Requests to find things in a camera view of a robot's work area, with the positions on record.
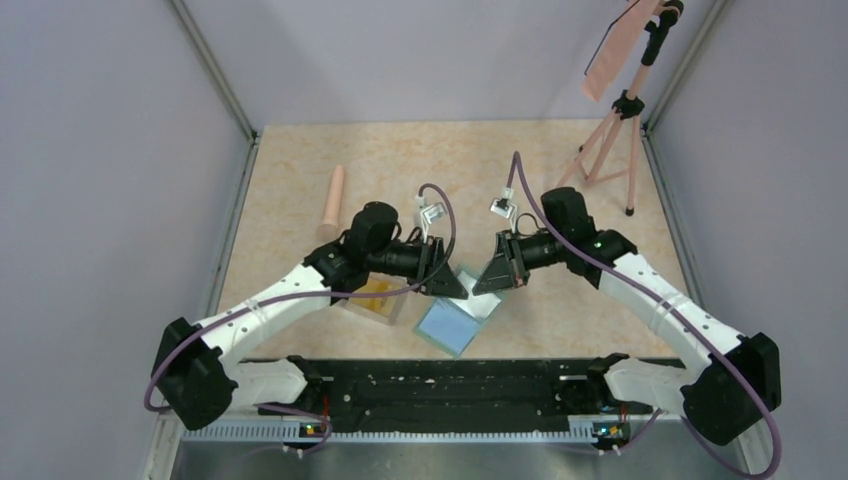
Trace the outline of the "clear plastic card box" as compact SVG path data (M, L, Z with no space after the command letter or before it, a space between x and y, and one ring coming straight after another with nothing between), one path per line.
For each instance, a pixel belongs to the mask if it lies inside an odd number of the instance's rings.
M402 279L372 273L365 285L356 290L356 293L387 293L402 290L406 286L406 282ZM400 315L406 297L407 294L402 293L379 298L348 298L340 300L338 305L363 318L392 326Z

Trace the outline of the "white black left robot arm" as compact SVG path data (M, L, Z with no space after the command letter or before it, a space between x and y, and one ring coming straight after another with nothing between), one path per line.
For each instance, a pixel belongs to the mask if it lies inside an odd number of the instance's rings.
M363 287L377 273L406 280L405 292L466 299L467 289L448 257L453 242L421 234L401 241L391 205L367 203L336 240L317 247L282 279L223 314L194 323L184 318L163 330L145 391L145 406L159 391L183 426L196 431L236 406L287 404L308 413L320 386L289 360L268 367L246 356L301 318L340 300L366 298Z

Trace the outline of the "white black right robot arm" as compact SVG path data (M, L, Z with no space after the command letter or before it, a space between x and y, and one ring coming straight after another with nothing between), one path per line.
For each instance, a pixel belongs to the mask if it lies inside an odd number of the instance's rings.
M781 403L779 350L767 335L723 324L667 282L615 230L599 230L583 196L560 187L541 197L545 228L521 237L505 230L473 287L476 295L517 289L534 269L564 264L618 300L678 355L672 367L614 353L588 367L586 397L600 412L624 402L665 410L704 439L726 445L759 422L776 426Z

